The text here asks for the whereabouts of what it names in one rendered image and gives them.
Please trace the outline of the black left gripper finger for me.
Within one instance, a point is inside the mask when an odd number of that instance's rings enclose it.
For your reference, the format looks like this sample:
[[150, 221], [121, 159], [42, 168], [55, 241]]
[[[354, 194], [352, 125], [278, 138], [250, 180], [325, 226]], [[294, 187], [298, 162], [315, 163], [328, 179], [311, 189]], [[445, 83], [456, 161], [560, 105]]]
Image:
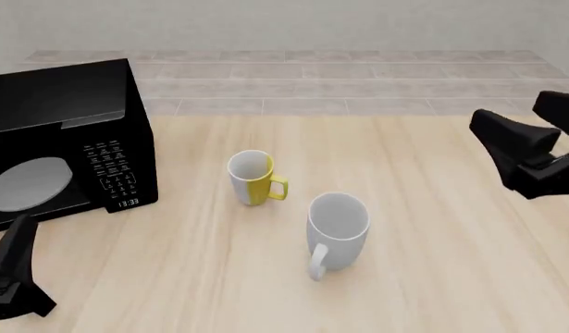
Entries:
[[31, 258], [38, 222], [25, 214], [11, 224], [0, 240], [0, 277], [32, 283]]

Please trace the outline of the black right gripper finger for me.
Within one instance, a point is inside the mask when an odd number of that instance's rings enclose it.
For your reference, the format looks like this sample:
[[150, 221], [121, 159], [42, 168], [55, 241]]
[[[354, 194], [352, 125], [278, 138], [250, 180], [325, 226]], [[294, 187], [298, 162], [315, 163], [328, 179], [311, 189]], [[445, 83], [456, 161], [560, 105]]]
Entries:
[[473, 113], [469, 129], [489, 153], [505, 188], [543, 189], [524, 168], [539, 171], [555, 160], [551, 150], [560, 138], [560, 129], [523, 124], [485, 109]]
[[533, 112], [569, 136], [569, 93], [541, 91]]

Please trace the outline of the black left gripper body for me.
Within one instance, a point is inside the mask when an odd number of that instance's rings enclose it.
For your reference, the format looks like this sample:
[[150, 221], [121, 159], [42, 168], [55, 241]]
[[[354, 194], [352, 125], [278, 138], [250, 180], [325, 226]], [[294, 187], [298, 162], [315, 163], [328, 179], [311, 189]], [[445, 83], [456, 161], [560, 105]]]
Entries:
[[31, 277], [0, 274], [0, 318], [16, 318], [35, 313], [46, 317], [56, 307]]

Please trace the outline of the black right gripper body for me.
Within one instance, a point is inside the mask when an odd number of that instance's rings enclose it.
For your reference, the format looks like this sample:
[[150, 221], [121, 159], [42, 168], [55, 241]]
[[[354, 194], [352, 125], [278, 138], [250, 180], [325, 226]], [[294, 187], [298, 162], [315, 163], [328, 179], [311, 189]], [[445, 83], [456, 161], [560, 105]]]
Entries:
[[516, 166], [513, 190], [526, 199], [569, 195], [569, 153], [559, 157], [543, 154]]

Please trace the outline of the yellow and white mug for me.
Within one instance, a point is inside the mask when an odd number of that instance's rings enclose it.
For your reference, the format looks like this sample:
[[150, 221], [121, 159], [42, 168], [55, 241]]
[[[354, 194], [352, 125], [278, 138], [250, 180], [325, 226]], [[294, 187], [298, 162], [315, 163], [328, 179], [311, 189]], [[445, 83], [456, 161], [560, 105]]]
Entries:
[[256, 206], [267, 199], [287, 198], [289, 182], [274, 174], [274, 166], [273, 157], [260, 150], [245, 150], [230, 158], [227, 171], [240, 202]]

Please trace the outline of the grey round turntable plate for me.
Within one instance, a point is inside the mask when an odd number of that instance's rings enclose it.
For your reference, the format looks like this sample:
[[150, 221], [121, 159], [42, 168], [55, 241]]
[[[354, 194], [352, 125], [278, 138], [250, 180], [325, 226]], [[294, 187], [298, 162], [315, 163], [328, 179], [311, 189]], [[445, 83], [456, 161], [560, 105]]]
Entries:
[[0, 174], [0, 212], [28, 210], [61, 193], [73, 173], [60, 157], [40, 157]]

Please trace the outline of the black microwave oven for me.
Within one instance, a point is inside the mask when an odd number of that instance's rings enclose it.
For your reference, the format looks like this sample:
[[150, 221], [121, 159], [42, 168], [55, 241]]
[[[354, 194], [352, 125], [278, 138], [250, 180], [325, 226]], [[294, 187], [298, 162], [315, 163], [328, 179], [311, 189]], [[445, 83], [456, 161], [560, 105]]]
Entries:
[[127, 59], [0, 74], [0, 175], [43, 157], [72, 177], [24, 210], [36, 221], [157, 201], [154, 134]]

